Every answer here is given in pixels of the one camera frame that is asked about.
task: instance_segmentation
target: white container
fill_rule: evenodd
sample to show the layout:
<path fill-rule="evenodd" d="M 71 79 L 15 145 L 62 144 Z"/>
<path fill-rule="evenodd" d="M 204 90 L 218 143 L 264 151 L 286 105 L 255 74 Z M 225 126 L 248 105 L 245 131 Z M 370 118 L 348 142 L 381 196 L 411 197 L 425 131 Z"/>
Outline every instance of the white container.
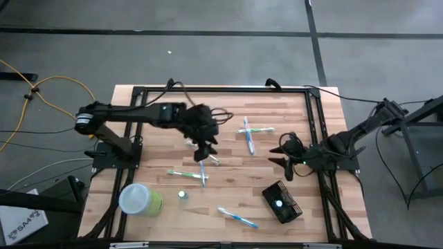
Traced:
<path fill-rule="evenodd" d="M 120 193 L 118 205 L 125 214 L 157 216 L 163 207 L 163 198 L 157 191 L 132 183 Z"/>

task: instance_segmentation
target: green toothbrush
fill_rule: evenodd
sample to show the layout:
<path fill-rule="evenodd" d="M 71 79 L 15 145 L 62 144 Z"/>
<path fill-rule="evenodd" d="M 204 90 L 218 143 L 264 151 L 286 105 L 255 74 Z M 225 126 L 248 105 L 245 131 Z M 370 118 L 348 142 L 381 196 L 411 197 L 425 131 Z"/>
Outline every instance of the green toothbrush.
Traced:
<path fill-rule="evenodd" d="M 186 176 L 186 177 L 192 177 L 192 178 L 198 178 L 201 179 L 201 175 L 196 174 L 196 173 L 189 173 L 189 172 L 177 172 L 175 170 L 172 169 L 168 169 L 168 174 L 176 174 L 179 176 Z"/>

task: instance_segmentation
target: gray floor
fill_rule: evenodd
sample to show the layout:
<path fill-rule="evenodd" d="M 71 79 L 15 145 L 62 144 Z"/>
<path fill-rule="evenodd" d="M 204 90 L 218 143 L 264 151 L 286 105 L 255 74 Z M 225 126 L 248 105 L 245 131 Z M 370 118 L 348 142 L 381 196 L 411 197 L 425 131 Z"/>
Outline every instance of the gray floor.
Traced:
<path fill-rule="evenodd" d="M 311 0 L 319 32 L 441 33 L 439 0 Z M 64 28 L 152 30 L 309 31 L 303 0 L 158 0 L 57 1 L 14 0 L 0 24 Z M 443 93 L 440 70 L 443 40 L 320 39 L 329 86 L 342 95 L 398 102 L 424 100 Z M 115 84 L 164 84 L 169 77 L 186 84 L 263 85 L 272 77 L 283 85 L 313 84 L 318 77 L 310 38 L 294 37 L 149 37 L 0 34 L 0 58 L 40 78 L 66 75 L 88 85 L 109 102 Z M 27 93 L 23 82 L 0 84 L 0 129 L 13 129 Z M 89 102 L 80 87 L 64 81 L 42 85 L 44 96 L 71 113 Z M 342 101 L 348 127 L 367 118 L 371 104 Z M 407 106 L 414 110 L 419 105 Z M 43 105 L 30 104 L 22 130 L 54 131 L 73 120 Z M 5 140 L 7 133 L 0 134 Z M 19 134 L 13 142 L 67 150 L 92 145 L 75 132 L 50 136 Z M 365 203 L 375 239 L 442 247 L 443 198 L 413 201 L 406 210 L 395 182 L 375 151 L 374 134 L 357 145 Z M 387 163 L 407 192 L 417 178 L 399 138 L 380 137 Z M 40 167 L 82 153 L 41 151 L 10 145 L 0 153 L 0 187 L 9 187 Z M 86 165 L 71 163 L 29 178 L 30 184 Z M 90 169 L 74 172 L 88 182 Z M 53 181 L 40 183 L 42 191 Z"/>

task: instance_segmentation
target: wooden table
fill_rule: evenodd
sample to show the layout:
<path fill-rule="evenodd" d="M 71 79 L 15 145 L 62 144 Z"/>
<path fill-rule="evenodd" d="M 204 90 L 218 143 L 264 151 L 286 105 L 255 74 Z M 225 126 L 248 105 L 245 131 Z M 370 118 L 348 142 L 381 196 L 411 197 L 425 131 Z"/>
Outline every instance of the wooden table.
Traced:
<path fill-rule="evenodd" d="M 117 85 L 112 104 L 129 105 L 132 85 Z M 337 88 L 328 87 L 338 93 Z M 284 179 L 284 170 L 267 160 L 282 157 L 269 150 L 278 146 L 278 138 L 284 132 L 295 131 L 303 143 L 311 143 L 307 122 L 305 97 L 297 93 L 190 93 L 194 102 L 212 108 L 223 107 L 235 114 L 234 118 L 219 127 L 215 149 L 220 166 L 205 163 L 209 179 L 206 189 L 199 179 L 171 176 L 168 169 L 200 172 L 193 161 L 193 150 L 184 143 L 177 130 L 158 129 L 149 124 L 143 126 L 143 155 L 134 182 L 142 183 L 161 193 L 163 211 L 158 217 L 128 216 L 125 240 L 144 241 L 236 241 L 236 242 L 300 242 L 327 241 L 323 209 L 316 174 L 294 180 Z M 148 100 L 155 96 L 150 93 Z M 322 92 L 322 103 L 329 134 L 346 130 L 341 102 L 338 97 Z M 188 102 L 182 93 L 167 93 L 159 102 Z M 246 137 L 235 133 L 243 129 L 243 117 L 248 116 L 251 128 L 274 127 L 273 133 L 254 133 L 256 155 L 250 156 Z M 125 123 L 108 122 L 108 127 L 122 136 Z M 306 165 L 296 165 L 300 174 L 310 172 Z M 111 199 L 116 170 L 106 169 L 91 183 L 89 196 L 82 217 L 79 236 L 89 232 L 103 215 Z M 343 208 L 363 234 L 370 237 L 359 183 L 348 172 L 337 173 Z M 278 180 L 287 186 L 294 200 L 303 210 L 295 221 L 281 224 L 271 211 L 262 190 Z M 184 190 L 189 199 L 181 203 L 177 194 Z M 217 206 L 250 219 L 259 229 L 222 215 Z M 113 233 L 118 227 L 120 209 L 114 220 Z M 335 212 L 332 221 L 336 234 L 338 226 Z"/>

